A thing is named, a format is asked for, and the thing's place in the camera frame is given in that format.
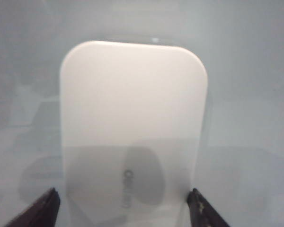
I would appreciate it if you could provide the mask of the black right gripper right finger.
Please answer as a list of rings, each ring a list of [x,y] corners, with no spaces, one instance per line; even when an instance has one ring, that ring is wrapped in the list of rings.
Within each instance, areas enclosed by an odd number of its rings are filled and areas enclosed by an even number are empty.
[[[196,188],[189,192],[186,203],[192,227],[230,227]]]

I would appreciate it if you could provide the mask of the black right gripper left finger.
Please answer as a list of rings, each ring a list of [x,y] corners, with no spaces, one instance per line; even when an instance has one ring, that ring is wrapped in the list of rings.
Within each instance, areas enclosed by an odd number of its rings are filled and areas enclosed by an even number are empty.
[[[59,193],[54,187],[50,188],[10,220],[5,227],[54,227],[60,204]]]

